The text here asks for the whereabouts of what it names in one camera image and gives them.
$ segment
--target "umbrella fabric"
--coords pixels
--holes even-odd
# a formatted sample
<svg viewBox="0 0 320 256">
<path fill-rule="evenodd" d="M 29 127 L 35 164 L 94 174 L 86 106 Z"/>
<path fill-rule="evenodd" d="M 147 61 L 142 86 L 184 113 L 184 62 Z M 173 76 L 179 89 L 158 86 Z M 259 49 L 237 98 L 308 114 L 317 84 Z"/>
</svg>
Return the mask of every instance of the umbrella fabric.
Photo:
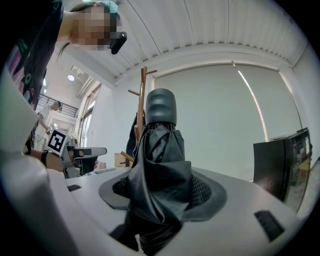
<svg viewBox="0 0 320 256">
<path fill-rule="evenodd" d="M 140 234 L 144 253 L 154 255 L 180 230 L 191 201 L 191 162 L 185 161 L 184 139 L 172 124 L 143 128 L 127 191 L 125 225 Z"/>
</svg>

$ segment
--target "window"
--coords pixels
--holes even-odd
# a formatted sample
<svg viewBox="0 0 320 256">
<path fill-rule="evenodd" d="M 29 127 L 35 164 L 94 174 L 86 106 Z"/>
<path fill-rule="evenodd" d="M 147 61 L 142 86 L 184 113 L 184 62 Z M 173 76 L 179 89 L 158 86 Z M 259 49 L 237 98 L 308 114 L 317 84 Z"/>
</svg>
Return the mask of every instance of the window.
<svg viewBox="0 0 320 256">
<path fill-rule="evenodd" d="M 84 108 L 82 111 L 80 126 L 79 126 L 79 145 L 80 147 L 86 147 L 88 143 L 90 120 L 92 112 L 96 103 L 96 99 L 100 90 L 101 84 L 86 98 Z"/>
</svg>

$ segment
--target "ceiling light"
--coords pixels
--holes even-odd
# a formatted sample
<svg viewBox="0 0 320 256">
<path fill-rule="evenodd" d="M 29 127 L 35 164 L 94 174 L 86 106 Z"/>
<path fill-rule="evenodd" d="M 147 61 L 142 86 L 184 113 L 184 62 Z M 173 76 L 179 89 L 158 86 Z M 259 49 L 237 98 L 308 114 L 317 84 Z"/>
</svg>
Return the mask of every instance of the ceiling light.
<svg viewBox="0 0 320 256">
<path fill-rule="evenodd" d="M 68 75 L 68 79 L 69 79 L 70 81 L 74 81 L 74 80 L 75 80 L 75 77 L 74 77 L 72 74 L 70 74 L 70 75 Z"/>
</svg>

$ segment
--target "white curtain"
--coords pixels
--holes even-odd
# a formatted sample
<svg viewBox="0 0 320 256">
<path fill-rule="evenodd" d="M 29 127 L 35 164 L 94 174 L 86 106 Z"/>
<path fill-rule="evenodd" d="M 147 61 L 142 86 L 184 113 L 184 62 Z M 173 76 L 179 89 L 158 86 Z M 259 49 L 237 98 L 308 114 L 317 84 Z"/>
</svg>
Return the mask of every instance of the white curtain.
<svg viewBox="0 0 320 256">
<path fill-rule="evenodd" d="M 254 99 L 231 64 L 162 76 L 155 88 L 175 95 L 177 129 L 192 166 L 253 180 L 253 143 L 265 141 L 264 131 Z"/>
<path fill-rule="evenodd" d="M 301 129 L 294 98 L 278 71 L 258 66 L 236 66 L 259 103 L 269 139 Z"/>
</svg>

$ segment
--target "railing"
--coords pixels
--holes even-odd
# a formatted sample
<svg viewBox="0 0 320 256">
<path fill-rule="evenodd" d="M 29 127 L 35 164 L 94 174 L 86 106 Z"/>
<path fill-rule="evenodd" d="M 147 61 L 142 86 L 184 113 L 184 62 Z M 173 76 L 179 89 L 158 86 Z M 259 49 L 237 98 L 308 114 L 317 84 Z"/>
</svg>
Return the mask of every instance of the railing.
<svg viewBox="0 0 320 256">
<path fill-rule="evenodd" d="M 43 94 L 40 94 L 38 105 L 36 106 L 35 112 L 39 113 L 43 109 L 44 105 L 46 105 L 46 104 L 52 105 L 55 101 L 56 100 L 53 99 L 53 98 L 50 98 L 50 97 L 45 96 Z M 75 118 L 78 109 L 76 107 L 73 107 L 73 106 L 70 106 L 68 104 L 65 104 L 65 103 L 61 102 L 61 110 L 59 109 L 57 111 L 62 113 L 62 114 L 65 114 L 65 115 L 67 115 L 69 117 L 74 117 Z"/>
</svg>

